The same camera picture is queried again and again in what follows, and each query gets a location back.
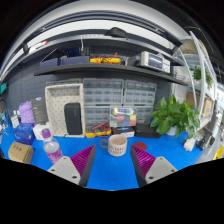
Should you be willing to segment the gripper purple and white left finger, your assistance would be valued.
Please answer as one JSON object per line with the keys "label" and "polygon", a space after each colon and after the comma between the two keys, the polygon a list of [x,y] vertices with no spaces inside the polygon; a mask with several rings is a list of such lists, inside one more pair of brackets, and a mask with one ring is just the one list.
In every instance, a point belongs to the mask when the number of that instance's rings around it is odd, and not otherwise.
{"label": "gripper purple and white left finger", "polygon": [[76,185],[86,187],[96,156],[96,146],[89,146],[71,157],[63,156],[48,171]]}

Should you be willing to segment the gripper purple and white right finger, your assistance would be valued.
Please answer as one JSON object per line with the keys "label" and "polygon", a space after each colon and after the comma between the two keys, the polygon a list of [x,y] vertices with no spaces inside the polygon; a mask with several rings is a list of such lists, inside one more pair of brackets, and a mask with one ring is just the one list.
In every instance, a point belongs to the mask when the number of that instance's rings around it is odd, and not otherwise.
{"label": "gripper purple and white right finger", "polygon": [[130,155],[139,187],[155,182],[177,171],[166,158],[162,156],[154,157],[137,146],[131,146]]}

